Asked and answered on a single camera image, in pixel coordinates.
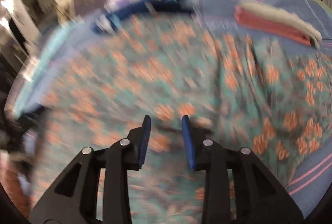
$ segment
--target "blue rubber fingertip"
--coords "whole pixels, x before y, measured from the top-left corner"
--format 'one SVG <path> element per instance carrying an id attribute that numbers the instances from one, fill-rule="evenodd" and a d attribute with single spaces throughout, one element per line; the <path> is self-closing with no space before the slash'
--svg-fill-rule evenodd
<path id="1" fill-rule="evenodd" d="M 186 155 L 189 167 L 194 170 L 195 168 L 195 149 L 191 140 L 189 126 L 185 116 L 182 117 L 182 135 L 185 142 Z"/>
<path id="2" fill-rule="evenodd" d="M 142 165 L 145 162 L 145 156 L 147 151 L 147 145 L 149 143 L 150 138 L 150 132 L 151 132 L 151 118 L 149 116 L 146 116 L 143 121 L 143 138 L 141 140 L 141 143 L 139 145 L 138 149 L 138 165 L 139 169 L 142 168 Z"/>

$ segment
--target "silver screw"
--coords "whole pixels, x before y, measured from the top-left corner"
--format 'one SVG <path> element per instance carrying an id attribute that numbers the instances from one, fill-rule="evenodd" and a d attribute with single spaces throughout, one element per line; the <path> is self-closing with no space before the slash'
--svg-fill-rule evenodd
<path id="1" fill-rule="evenodd" d="M 241 153 L 244 155 L 249 155 L 251 153 L 251 150 L 248 147 L 243 147 L 241 149 Z"/>
<path id="2" fill-rule="evenodd" d="M 89 155 L 91 152 L 92 152 L 91 147 L 84 147 L 84 148 L 82 149 L 82 153 L 83 153 L 83 155 Z"/>
<path id="3" fill-rule="evenodd" d="M 130 141 L 128 139 L 122 139 L 120 141 L 120 145 L 122 145 L 122 146 L 129 145 L 129 144 L 130 144 Z"/>
<path id="4" fill-rule="evenodd" d="M 211 146 L 212 144 L 213 144 L 213 141 L 210 139 L 205 139 L 203 141 L 203 145 L 205 145 L 205 146 Z"/>

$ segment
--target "green floral cloth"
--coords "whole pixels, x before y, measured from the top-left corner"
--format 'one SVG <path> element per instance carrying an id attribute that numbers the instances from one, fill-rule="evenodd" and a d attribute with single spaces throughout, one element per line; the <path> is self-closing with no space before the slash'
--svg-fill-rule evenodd
<path id="1" fill-rule="evenodd" d="M 275 40 L 215 36 L 186 16 L 133 17 L 71 60 L 45 96 L 53 111 L 33 201 L 83 147 L 109 147 L 146 114 L 145 165 L 128 173 L 133 223 L 200 221 L 204 173 L 187 167 L 183 115 L 226 148 L 250 147 L 286 186 L 331 133 L 331 75 L 327 56 L 290 61 Z"/>

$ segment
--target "cream folded cloth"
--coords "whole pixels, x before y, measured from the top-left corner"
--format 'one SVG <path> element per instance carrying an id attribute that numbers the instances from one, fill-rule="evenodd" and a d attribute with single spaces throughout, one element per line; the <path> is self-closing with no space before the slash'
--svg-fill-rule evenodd
<path id="1" fill-rule="evenodd" d="M 242 0 L 239 6 L 248 12 L 251 12 L 261 18 L 282 23 L 308 34 L 313 40 L 315 47 L 320 48 L 319 42 L 322 41 L 322 35 L 311 24 L 300 19 L 296 14 L 291 14 L 283 9 L 275 8 L 270 5 L 254 2 L 253 0 Z"/>

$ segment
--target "bright light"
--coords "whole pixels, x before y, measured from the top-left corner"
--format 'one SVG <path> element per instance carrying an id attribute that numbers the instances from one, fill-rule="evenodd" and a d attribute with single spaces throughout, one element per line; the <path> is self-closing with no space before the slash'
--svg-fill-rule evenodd
<path id="1" fill-rule="evenodd" d="M 9 30 L 9 23 L 8 23 L 8 21 L 7 21 L 6 18 L 3 17 L 3 18 L 0 20 L 0 25 L 1 25 L 1 26 L 4 26 L 7 30 Z"/>
<path id="2" fill-rule="evenodd" d="M 8 10 L 8 12 L 10 12 L 11 14 L 14 14 L 14 2 L 13 2 L 13 0 L 2 1 L 1 5 L 3 7 L 5 7 Z"/>

